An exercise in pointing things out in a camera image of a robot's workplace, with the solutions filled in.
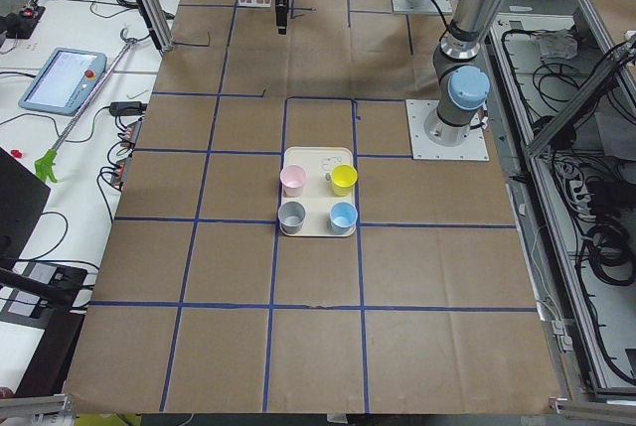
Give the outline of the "pink plastic cup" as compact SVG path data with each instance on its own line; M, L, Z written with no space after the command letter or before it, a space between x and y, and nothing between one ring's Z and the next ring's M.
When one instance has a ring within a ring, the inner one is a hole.
M307 174L299 165L288 165L280 171L279 181L283 194L288 198L295 198L302 194Z

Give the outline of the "yellow plastic cup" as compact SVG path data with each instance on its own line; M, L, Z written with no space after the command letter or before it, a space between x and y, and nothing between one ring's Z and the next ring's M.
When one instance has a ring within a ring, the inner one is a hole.
M341 164L332 170L330 181L335 196L347 197L355 188L358 172L352 165Z

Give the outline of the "grey plastic cup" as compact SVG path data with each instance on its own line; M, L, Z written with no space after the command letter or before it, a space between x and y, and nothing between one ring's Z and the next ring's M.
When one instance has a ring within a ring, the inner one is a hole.
M277 212L279 227L286 235L300 232L306 219L306 209L298 202L290 201L282 204Z

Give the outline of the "light blue cup front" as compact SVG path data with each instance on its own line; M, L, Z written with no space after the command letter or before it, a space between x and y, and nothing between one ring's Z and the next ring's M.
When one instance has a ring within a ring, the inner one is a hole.
M344 235L350 232L357 223L358 211L347 202L334 204L329 212L330 227L334 234Z

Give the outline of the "cream plastic tray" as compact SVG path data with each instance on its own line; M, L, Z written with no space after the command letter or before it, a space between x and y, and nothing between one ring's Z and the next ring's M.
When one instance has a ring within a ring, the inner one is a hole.
M344 235L334 234L330 227L329 212L333 205L347 202L355 206L354 190L347 197L335 196L330 181L332 170L341 164L352 165L351 151L344 147L290 147L284 153L283 168L288 165L301 166L307 181L299 197L288 198L281 192L281 204L295 201L306 209L306 219L299 233L287 236L347 237L356 226Z

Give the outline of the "blue teach pendant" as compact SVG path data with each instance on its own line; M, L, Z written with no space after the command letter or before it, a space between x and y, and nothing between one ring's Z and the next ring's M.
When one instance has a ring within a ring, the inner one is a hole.
M21 108L75 114L104 74L103 53L56 48L20 98Z

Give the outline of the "green handled reach grabber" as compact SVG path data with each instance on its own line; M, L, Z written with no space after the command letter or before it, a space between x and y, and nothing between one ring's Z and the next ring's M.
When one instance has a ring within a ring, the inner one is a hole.
M121 59L129 52L129 50L139 42L137 38L128 37L128 28L124 27L121 29L119 36L121 40L124 42L124 46L117 54L117 56L110 63L108 68L105 70L104 74L100 77L95 87L89 92L86 100L79 106L78 111L72 117L68 125L62 131L57 140L53 143L53 145L47 150L47 152L38 160L35 161L35 174L36 176L43 182L52 181L55 183L57 178L54 175L53 167L54 161L58 154L58 150L61 148L63 143L67 140L70 133L73 131L75 126L80 121L80 118L86 112L88 107L91 105L92 101L96 98L96 96L101 92L102 88L105 86L107 81L110 79L110 76L114 72L116 66L121 61Z

